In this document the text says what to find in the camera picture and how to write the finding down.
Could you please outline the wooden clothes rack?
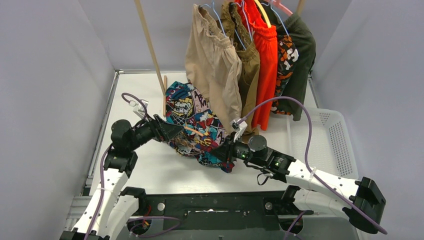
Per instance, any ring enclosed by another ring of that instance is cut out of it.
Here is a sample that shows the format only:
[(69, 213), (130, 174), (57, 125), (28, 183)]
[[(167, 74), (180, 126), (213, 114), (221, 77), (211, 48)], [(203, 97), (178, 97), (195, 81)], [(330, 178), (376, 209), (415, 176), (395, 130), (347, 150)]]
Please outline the wooden clothes rack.
[(147, 25), (147, 22), (146, 22), (146, 18), (145, 18), (145, 14), (144, 14), (144, 11), (143, 11), (141, 1), (140, 0), (134, 0), (134, 4), (135, 4), (135, 8), (136, 8), (138, 17), (139, 17), (139, 21), (141, 23), (141, 27), (142, 27), (144, 37), (145, 37), (145, 40), (146, 40), (146, 43), (147, 43), (149, 54), (151, 56), (151, 60), (152, 60), (152, 63), (153, 63), (153, 66), (154, 66), (154, 69), (155, 69), (155, 72), (156, 72), (157, 80), (159, 82), (160, 89), (161, 89), (161, 92), (162, 92), (162, 95), (163, 95), (162, 113), (163, 113), (163, 116), (165, 116), (165, 105), (166, 105), (165, 104), (165, 95), (166, 95), (165, 87), (167, 86), (168, 78), (167, 78), (166, 75), (164, 77), (162, 77), (162, 75), (161, 75), (161, 70), (160, 70), (160, 67), (159, 67), (159, 64), (158, 64), (158, 61), (157, 61), (157, 57), (156, 57), (156, 54), (155, 54), (153, 42), (152, 42), (152, 39), (151, 39), (151, 36), (150, 36), (150, 33), (149, 33), (149, 28), (148, 28), (148, 25)]

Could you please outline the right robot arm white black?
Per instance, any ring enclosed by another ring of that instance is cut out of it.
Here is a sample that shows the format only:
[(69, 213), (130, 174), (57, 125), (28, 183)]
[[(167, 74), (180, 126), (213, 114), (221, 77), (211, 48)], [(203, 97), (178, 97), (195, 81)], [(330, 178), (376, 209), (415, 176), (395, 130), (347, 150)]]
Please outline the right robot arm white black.
[(281, 207), (289, 214), (297, 210), (333, 214), (365, 233), (388, 233), (380, 225), (387, 201), (371, 178), (344, 178), (311, 169), (305, 162), (268, 147), (261, 135), (243, 143), (233, 133), (210, 153), (228, 164), (241, 160), (268, 178), (288, 184)]

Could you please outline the pink plastic hanger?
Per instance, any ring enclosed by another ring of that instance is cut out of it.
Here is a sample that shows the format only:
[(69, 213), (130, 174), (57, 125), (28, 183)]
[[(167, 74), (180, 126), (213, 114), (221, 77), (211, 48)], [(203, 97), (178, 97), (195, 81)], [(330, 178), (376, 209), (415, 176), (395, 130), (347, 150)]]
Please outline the pink plastic hanger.
[(279, 10), (281, 10), (287, 16), (291, 16), (293, 14), (293, 12), (288, 7), (286, 7), (285, 5), (282, 4), (281, 0), (268, 0), (267, 2), (270, 3), (271, 5), (277, 7)]

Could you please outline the dark green patterned shorts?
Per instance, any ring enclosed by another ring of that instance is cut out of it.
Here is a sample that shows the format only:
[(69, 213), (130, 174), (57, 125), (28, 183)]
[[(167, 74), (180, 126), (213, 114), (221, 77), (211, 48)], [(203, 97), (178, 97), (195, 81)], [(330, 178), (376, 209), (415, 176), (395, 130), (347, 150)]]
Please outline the dark green patterned shorts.
[(316, 57), (316, 40), (296, 12), (282, 24), (271, 14), (271, 24), (277, 33), (277, 75), (274, 100), (260, 108), (260, 114), (269, 119), (270, 114), (289, 115), (294, 121), (301, 119), (302, 109), (286, 100), (291, 97), (301, 103), (305, 101), (307, 80)]

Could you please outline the olive brown shorts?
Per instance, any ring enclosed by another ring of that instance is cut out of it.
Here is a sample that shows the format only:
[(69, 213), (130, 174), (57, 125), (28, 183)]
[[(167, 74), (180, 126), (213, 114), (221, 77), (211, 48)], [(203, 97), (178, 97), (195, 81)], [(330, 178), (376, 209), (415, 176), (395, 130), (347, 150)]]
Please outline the olive brown shorts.
[(245, 117), (255, 106), (260, 73), (260, 55), (251, 34), (243, 20), (246, 19), (240, 4), (226, 1), (221, 6), (221, 21), (225, 35), (230, 37), (235, 51), (241, 60), (241, 73), (238, 80), (241, 98), (241, 117)]

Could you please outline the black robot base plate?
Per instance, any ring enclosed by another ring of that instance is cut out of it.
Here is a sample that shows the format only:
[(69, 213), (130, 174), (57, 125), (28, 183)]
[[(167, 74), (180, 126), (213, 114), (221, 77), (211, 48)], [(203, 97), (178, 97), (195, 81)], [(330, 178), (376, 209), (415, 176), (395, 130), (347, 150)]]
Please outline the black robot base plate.
[(142, 211), (123, 227), (120, 240), (300, 239), (310, 210), (288, 191), (147, 194)]

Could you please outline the red orange shorts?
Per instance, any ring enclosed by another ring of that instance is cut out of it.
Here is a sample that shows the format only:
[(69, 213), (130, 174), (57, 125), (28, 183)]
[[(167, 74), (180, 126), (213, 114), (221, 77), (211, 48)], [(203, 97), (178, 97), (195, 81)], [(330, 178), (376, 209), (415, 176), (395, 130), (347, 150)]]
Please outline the red orange shorts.
[(278, 70), (278, 41), (276, 27), (272, 25), (272, 37), (254, 34), (254, 43), (259, 53), (260, 68), (256, 95), (256, 105), (274, 97)]

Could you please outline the white plastic basket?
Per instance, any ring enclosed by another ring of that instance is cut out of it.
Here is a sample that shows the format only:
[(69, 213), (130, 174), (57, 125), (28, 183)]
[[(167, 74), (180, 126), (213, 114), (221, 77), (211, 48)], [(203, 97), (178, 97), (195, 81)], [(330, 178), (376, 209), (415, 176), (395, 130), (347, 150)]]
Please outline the white plastic basket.
[[(308, 163), (314, 168), (349, 179), (359, 179), (349, 132), (343, 115), (335, 110), (309, 108), (312, 134)], [(299, 121), (286, 120), (290, 155), (304, 162), (309, 122), (303, 112)]]

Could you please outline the cream wooden hanger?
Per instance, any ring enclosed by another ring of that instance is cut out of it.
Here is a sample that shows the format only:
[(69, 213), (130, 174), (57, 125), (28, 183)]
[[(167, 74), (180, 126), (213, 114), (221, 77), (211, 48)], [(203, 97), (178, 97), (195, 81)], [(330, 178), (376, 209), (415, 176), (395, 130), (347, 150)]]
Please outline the cream wooden hanger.
[(268, 17), (268, 15), (267, 15), (267, 13), (266, 13), (266, 11), (265, 11), (265, 9), (264, 9), (263, 5), (260, 3), (260, 1), (259, 1), (259, 0), (254, 0), (254, 3), (255, 3), (255, 4), (256, 4), (256, 6), (258, 7), (258, 9), (259, 9), (259, 11), (260, 11), (260, 13), (261, 13), (261, 15), (262, 15), (262, 17), (263, 17), (263, 20), (264, 20), (264, 22), (265, 22), (265, 23), (266, 23), (266, 25), (267, 25), (267, 27), (270, 29), (270, 28), (272, 27), (272, 25), (271, 25), (271, 23), (270, 23), (269, 17)]

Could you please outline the beige shorts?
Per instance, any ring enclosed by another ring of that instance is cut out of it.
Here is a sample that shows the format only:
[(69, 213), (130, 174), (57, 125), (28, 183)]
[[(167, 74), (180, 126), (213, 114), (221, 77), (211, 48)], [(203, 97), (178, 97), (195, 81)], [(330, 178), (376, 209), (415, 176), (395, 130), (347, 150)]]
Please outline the beige shorts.
[(197, 4), (192, 7), (184, 63), (188, 80), (209, 102), (226, 132), (231, 133), (232, 120), (239, 119), (242, 112), (238, 86), (242, 63), (230, 38), (209, 12)]

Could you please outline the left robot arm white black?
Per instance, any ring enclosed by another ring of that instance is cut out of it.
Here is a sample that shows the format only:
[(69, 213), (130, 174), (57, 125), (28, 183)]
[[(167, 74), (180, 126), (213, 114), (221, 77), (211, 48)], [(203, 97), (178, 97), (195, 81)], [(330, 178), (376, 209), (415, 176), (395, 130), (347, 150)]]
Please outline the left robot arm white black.
[(144, 215), (148, 199), (143, 188), (126, 186), (136, 166), (136, 149), (151, 140), (168, 142), (184, 130), (157, 114), (135, 126), (120, 119), (111, 126), (111, 145), (100, 161), (99, 185), (80, 219), (62, 240), (115, 240), (133, 214)]

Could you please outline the comic print shorts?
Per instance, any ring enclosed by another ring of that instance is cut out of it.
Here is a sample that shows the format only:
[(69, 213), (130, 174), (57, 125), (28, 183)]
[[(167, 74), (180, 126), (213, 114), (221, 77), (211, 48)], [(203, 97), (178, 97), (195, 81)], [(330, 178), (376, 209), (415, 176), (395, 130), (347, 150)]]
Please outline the comic print shorts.
[(204, 137), (187, 135), (184, 129), (168, 143), (178, 154), (194, 158), (202, 166), (232, 172), (234, 163), (222, 162), (210, 153), (224, 142), (228, 134), (210, 109), (209, 102), (193, 84), (175, 81), (168, 87), (165, 92), (165, 120), (205, 134)]

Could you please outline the wooden clothes hanger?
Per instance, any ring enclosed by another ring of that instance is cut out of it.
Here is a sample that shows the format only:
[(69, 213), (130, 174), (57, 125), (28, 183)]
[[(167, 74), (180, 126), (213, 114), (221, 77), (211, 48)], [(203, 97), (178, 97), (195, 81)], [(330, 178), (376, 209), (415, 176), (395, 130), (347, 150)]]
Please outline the wooden clothes hanger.
[(183, 128), (184, 128), (185, 131), (187, 131), (187, 133), (186, 133), (187, 135), (197, 135), (199, 137), (204, 137), (205, 136), (205, 134), (201, 133), (200, 131), (195, 130), (195, 129), (191, 128), (191, 127), (188, 127), (186, 125)]

